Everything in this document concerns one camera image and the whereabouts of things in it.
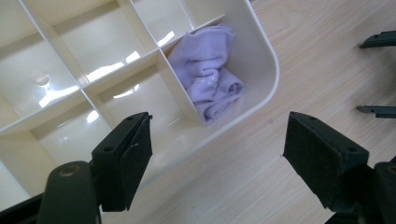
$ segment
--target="light wood surface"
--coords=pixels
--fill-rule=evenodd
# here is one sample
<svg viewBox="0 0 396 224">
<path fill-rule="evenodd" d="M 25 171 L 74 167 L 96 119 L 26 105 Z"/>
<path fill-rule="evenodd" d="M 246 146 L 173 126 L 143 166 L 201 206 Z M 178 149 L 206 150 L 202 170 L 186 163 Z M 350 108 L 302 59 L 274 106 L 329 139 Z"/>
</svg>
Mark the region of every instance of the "light wood surface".
<svg viewBox="0 0 396 224">
<path fill-rule="evenodd" d="M 274 99 L 140 190 L 104 223 L 324 223 L 325 210 L 281 155 L 290 111 L 312 115 L 371 152 L 396 155 L 395 119 L 357 105 L 396 105 L 396 49 L 359 49 L 396 30 L 393 0 L 256 0 L 280 61 Z"/>
</svg>

